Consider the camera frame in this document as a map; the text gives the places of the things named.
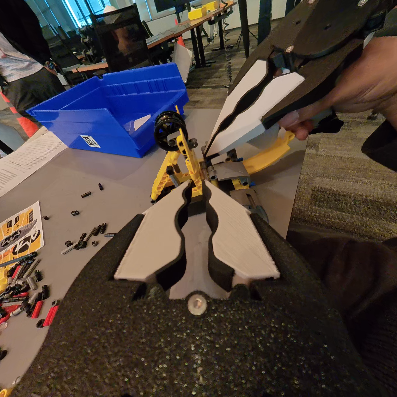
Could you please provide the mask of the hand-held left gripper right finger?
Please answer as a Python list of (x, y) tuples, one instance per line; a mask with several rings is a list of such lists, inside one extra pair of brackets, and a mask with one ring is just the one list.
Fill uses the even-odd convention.
[(280, 272), (253, 220), (252, 213), (209, 181), (203, 183), (208, 242), (208, 271), (230, 292), (238, 284), (277, 280)]

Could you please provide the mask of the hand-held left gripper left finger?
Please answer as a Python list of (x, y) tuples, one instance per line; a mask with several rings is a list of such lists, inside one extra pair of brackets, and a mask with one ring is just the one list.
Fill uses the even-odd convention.
[(115, 280), (158, 283), (169, 290), (186, 271), (185, 238), (191, 181), (182, 183), (142, 215), (115, 274)]

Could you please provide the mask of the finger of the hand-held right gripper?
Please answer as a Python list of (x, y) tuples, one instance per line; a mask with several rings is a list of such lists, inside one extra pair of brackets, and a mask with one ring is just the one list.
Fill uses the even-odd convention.
[(262, 117), (304, 80), (296, 72), (274, 78), (251, 107), (237, 115), (227, 128), (211, 139), (206, 154), (221, 155), (265, 132)]
[(221, 150), (226, 148), (225, 143), (221, 143), (221, 148), (215, 148), (215, 139), (236, 121), (237, 117), (248, 110), (259, 98), (260, 94), (270, 82), (268, 77), (268, 61), (257, 60), (250, 67), (248, 72), (237, 83), (224, 103), (220, 117), (212, 132), (209, 142), (207, 143), (204, 154), (220, 154)]

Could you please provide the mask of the yellow toy brick vehicle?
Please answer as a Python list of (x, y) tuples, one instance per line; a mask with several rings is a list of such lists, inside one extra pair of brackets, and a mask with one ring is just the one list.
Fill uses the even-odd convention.
[(289, 144), (295, 138), (292, 132), (285, 132), (283, 137), (276, 138), (270, 148), (247, 160), (238, 158), (233, 148), (227, 151), (225, 161), (212, 164), (205, 157), (197, 158), (194, 152), (198, 146), (197, 140), (188, 137), (185, 120), (175, 105), (175, 111), (167, 110), (156, 117), (154, 138), (158, 147), (166, 151), (166, 156), (153, 182), (152, 204), (156, 204), (185, 181), (191, 181), (193, 202), (203, 200), (202, 186), (205, 180), (216, 187), (219, 187), (219, 182), (228, 182), (233, 187), (226, 191), (231, 198), (269, 222), (257, 193), (252, 188), (254, 183), (251, 175), (274, 164), (290, 150)]

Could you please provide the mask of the person's right hand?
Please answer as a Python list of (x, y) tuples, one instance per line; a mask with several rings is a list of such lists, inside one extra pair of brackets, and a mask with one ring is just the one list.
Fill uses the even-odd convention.
[(305, 140), (313, 130), (311, 119), (326, 109), (359, 113), (374, 110), (397, 128), (397, 38), (375, 37), (361, 56), (344, 70), (336, 86), (323, 98), (278, 122)]

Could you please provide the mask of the white foam board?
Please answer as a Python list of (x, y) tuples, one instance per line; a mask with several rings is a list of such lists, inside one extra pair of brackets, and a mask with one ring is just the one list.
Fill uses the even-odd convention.
[(192, 65), (192, 57), (193, 52), (190, 49), (178, 43), (174, 44), (172, 62), (176, 64), (184, 83), (186, 83), (188, 79), (188, 74)]

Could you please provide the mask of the orange traffic cone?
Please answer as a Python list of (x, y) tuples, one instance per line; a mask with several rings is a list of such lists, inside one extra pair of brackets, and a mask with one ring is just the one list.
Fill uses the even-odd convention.
[(18, 124), (22, 127), (23, 131), (27, 135), (27, 137), (31, 138), (39, 130), (39, 127), (31, 120), (20, 115), (17, 112), (17, 110), (14, 108), (14, 106), (11, 104), (11, 102), (7, 99), (7, 97), (4, 96), (2, 92), (0, 94), (1, 94), (1, 98), (4, 100), (9, 110), (12, 112), (14, 118), (17, 120)]
[(182, 22), (178, 22), (177, 18), (175, 18), (175, 25), (177, 27), (177, 33), (179, 34), (178, 36), (175, 37), (175, 42), (178, 45), (185, 47), (185, 43), (182, 38), (182, 33), (180, 31), (183, 30), (186, 26)]

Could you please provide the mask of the person's torso in dark sweater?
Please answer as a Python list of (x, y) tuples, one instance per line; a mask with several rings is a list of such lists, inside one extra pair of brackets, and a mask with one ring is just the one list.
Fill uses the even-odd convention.
[(397, 395), (397, 238), (365, 241), (292, 225), (286, 240), (335, 301), (364, 364)]

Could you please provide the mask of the black mesh office chair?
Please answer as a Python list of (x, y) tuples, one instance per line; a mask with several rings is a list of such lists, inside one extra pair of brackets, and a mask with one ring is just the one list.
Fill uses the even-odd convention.
[(146, 43), (146, 30), (136, 4), (93, 14), (92, 24), (109, 72), (121, 72), (154, 63)]

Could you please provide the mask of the yellow sticker sheet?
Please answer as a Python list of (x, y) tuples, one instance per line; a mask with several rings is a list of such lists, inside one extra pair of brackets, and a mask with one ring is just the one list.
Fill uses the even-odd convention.
[(5, 290), (7, 272), (23, 256), (44, 246), (40, 202), (37, 201), (0, 225), (0, 288)]

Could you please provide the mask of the blue plastic storage bin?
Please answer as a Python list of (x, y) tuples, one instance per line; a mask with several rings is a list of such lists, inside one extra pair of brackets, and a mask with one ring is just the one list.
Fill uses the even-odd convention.
[(156, 144), (156, 117), (175, 105), (183, 114), (188, 100), (172, 62), (92, 77), (27, 112), (69, 148), (142, 158)]

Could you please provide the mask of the printed paper sheet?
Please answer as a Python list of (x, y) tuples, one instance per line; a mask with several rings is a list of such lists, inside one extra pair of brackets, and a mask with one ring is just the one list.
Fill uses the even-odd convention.
[(68, 147), (52, 132), (29, 140), (0, 160), (0, 196), (4, 196)]

